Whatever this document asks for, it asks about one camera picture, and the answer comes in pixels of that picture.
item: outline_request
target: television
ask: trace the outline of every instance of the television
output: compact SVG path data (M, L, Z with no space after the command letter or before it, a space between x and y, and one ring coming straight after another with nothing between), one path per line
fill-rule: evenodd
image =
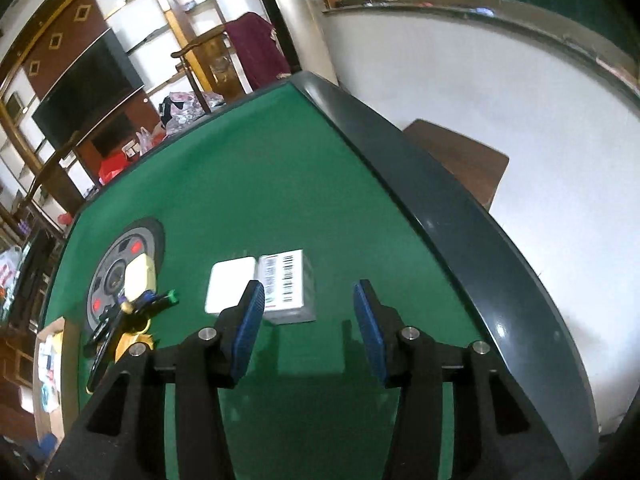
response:
M33 120L58 150L74 131L88 133L142 86L118 38L108 29L60 76L40 101Z

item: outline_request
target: barcode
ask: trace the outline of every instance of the barcode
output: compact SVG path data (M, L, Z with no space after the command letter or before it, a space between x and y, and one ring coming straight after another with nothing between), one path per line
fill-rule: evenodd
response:
M293 301L293 256L282 259L282 301Z
M264 291L266 293L265 303L273 301L273 289L275 288L276 258L267 258L264 269Z

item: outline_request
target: barcode label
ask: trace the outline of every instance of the barcode label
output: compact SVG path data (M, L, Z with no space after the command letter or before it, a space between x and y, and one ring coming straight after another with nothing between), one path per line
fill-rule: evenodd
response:
M282 259L282 301L293 301L293 256L287 255Z
M264 285L264 307L270 312L304 305L302 250L261 256L258 276Z
M267 258L264 267L264 303L274 303L274 294L276 289L276 261L277 257Z

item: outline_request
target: white box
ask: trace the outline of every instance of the white box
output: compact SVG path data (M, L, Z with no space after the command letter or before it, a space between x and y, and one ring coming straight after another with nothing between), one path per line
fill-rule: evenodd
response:
M124 269L124 295L135 301L146 290L156 291L156 264L152 258L142 253Z
M207 314L219 314L226 308L236 306L246 284L254 278L255 258L252 256L216 263L211 269L204 311Z
M258 279L264 285L264 319L274 324L316 319L313 273L302 250L261 256Z

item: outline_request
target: green table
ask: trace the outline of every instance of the green table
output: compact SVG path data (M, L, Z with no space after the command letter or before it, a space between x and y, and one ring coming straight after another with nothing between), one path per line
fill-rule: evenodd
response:
M86 290L111 241L151 216L166 233L158 289L180 304L158 315L158 347L211 326L204 312L219 261L302 248L314 270L317 320L263 322L247 375L221 390L239 479L382 474L396 390L371 376L353 313L353 285L367 278L380 300L434 339L466 346L484 327L406 214L337 129L292 84L226 111L147 155L77 218L50 291L46 323L84 323ZM80 359L83 406L91 361ZM177 478L172 391L166 398L168 478ZM443 451L452 455L445 395ZM441 468L441 478L450 470Z

